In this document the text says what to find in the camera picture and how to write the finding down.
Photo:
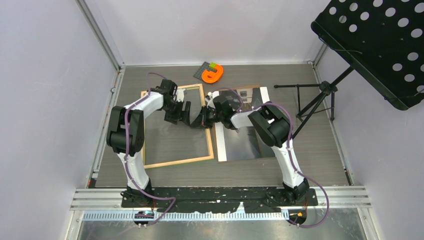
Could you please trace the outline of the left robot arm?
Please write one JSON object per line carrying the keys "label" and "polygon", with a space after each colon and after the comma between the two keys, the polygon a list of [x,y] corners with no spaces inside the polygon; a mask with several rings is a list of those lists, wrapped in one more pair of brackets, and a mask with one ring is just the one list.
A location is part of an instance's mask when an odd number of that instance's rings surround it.
{"label": "left robot arm", "polygon": [[112,108],[106,144],[117,154],[125,171],[127,187],[121,193],[125,202],[148,207],[158,199],[154,196],[142,159],[145,119],[155,111],[164,111],[166,122],[190,125],[191,102],[184,101],[185,91],[172,80],[163,79],[159,86],[150,88],[135,102]]}

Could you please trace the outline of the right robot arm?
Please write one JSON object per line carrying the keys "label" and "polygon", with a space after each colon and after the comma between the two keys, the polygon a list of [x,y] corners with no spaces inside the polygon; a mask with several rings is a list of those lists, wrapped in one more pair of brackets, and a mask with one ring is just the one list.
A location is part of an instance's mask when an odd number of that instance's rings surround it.
{"label": "right robot arm", "polygon": [[283,194],[291,205],[299,205],[310,189],[308,178],[300,170],[293,148],[293,123],[287,111],[271,101],[251,110],[237,111],[222,95],[207,96],[207,105],[190,127],[210,129],[221,123],[226,129],[253,127],[262,142],[271,147],[283,177]]}

